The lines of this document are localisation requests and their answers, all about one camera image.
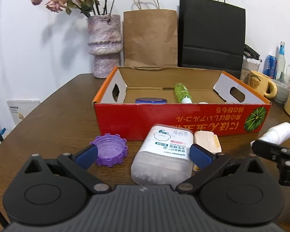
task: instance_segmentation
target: brown paper bag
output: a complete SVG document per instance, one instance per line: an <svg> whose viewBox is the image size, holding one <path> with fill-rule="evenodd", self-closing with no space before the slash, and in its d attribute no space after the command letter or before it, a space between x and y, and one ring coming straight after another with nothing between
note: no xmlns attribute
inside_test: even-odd
<svg viewBox="0 0 290 232"><path fill-rule="evenodd" d="M177 13L175 10L142 9L124 12L125 66L177 66Z"/></svg>

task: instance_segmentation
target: blue lid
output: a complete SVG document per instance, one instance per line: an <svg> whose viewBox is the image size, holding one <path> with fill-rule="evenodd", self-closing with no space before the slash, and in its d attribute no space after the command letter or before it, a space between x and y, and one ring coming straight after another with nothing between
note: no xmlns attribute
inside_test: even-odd
<svg viewBox="0 0 290 232"><path fill-rule="evenodd" d="M285 54L285 46L281 46L280 50L279 50L279 54L284 55Z"/></svg>
<svg viewBox="0 0 290 232"><path fill-rule="evenodd" d="M136 104L166 104L168 101L161 98L138 98Z"/></svg>

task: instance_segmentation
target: blue can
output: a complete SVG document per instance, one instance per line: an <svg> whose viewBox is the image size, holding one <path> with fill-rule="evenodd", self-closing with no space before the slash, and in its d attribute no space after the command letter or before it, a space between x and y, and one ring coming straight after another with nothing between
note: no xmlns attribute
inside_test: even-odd
<svg viewBox="0 0 290 232"><path fill-rule="evenodd" d="M268 55L268 57L265 60L263 74L269 76L270 78L274 78L276 61L277 61L276 57Z"/></svg>

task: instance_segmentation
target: wooden table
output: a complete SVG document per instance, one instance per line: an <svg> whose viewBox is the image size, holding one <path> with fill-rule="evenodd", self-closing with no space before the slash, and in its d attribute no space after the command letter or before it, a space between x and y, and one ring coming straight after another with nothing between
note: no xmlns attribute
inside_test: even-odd
<svg viewBox="0 0 290 232"><path fill-rule="evenodd" d="M5 216L3 193L32 153L39 153L43 158L56 158L63 152L75 153L99 135L91 101L102 82L92 74L78 75L34 109L0 145L0 210ZM284 121L290 122L290 117L281 104L273 102L259 136ZM257 134L226 136L220 137L219 141L224 152L240 158L251 152L249 143L256 137ZM290 140L284 145L290 147ZM128 142L128 157L122 165L113 168L93 165L89 172L112 187L115 184L134 184L130 166L140 146L141 142ZM263 162L278 179L276 164L264 159ZM290 187L281 188L285 194L285 207L278 224L290 231Z"/></svg>

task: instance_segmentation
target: pumpkin illustration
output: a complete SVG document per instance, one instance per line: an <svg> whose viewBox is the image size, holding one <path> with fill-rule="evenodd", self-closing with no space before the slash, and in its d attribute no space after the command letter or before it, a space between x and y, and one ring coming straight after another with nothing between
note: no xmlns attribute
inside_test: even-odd
<svg viewBox="0 0 290 232"><path fill-rule="evenodd" d="M266 109L262 106L255 109L245 121L244 129L246 132L251 132L257 129L264 121L266 116Z"/></svg>

